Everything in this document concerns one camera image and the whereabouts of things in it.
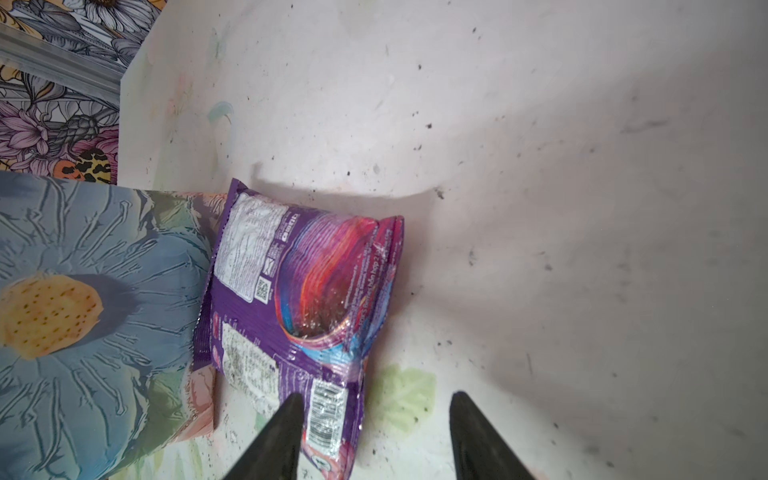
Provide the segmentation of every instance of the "stain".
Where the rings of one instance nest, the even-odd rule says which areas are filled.
[[[533,379],[533,363],[531,363],[531,354],[526,352],[525,358],[528,361],[528,374],[531,376],[531,379]]]
[[[416,368],[390,365],[375,374],[366,395],[370,430],[411,433],[435,408],[437,375]]]
[[[736,427],[731,426],[731,427],[726,428],[725,431],[728,432],[730,435],[733,435],[734,437],[738,438],[738,439],[745,439],[746,438],[746,433],[744,433],[744,431],[742,429],[738,429]]]
[[[253,430],[256,433],[261,432],[261,430],[266,426],[267,422],[269,422],[269,419],[266,416],[257,413],[256,419],[253,422]]]
[[[624,248],[624,261],[617,263],[616,268],[618,268],[619,270],[623,270],[624,272],[627,272],[627,273],[632,273],[632,267],[629,264],[629,259],[631,255],[632,255],[632,247],[627,245]]]
[[[227,39],[230,36],[230,24],[224,27],[223,31],[219,33],[215,28],[211,29],[210,38],[208,39],[208,63],[218,63],[221,65],[224,56],[227,54]]]
[[[165,455],[165,449],[157,450],[154,455],[152,455],[152,463],[154,464],[155,472],[157,472],[160,465],[163,464],[163,455]]]
[[[627,125],[626,127],[622,128],[619,133],[622,134],[639,134],[640,132],[644,132],[646,130],[650,130],[652,128],[659,128],[663,127],[664,125],[670,123],[669,120],[648,120],[643,122],[642,124],[638,125]]]
[[[219,103],[211,107],[211,109],[208,111],[208,122],[213,123],[222,117],[226,117],[231,125],[232,115],[234,113],[235,113],[235,110],[234,108],[232,108],[232,105],[229,102],[220,101]]]
[[[192,80],[187,80],[185,74],[180,74],[176,80],[174,95],[168,99],[165,109],[165,127],[169,136],[176,130],[179,115],[184,113],[187,107],[189,107],[193,92],[194,85]]]
[[[194,478],[203,478],[203,456],[200,454],[200,448],[194,440],[188,442],[190,445],[190,458],[192,459],[192,470]]]

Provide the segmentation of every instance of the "barcode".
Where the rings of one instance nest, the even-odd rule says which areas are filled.
[[[272,282],[263,276],[259,276],[258,281],[256,281],[256,293],[253,295],[253,298],[259,300],[261,303],[269,303],[271,287]]]
[[[335,458],[341,446],[347,390],[316,379],[310,396],[306,442],[318,452]]]

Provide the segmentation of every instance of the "white floor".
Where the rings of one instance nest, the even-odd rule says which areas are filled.
[[[765,2],[290,1],[169,2],[118,175],[406,216],[436,414],[353,480],[454,478],[456,389],[541,478],[768,478]]]

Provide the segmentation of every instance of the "plastic packaging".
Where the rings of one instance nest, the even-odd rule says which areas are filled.
[[[281,204],[233,180],[195,331],[213,363],[272,415],[304,396],[302,450],[329,480],[352,471],[366,358],[386,315],[403,218]]]

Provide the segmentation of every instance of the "floral fabric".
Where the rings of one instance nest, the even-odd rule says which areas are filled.
[[[165,0],[0,0],[0,23],[122,73]]]
[[[118,119],[117,105],[0,65],[0,170],[116,184]]]

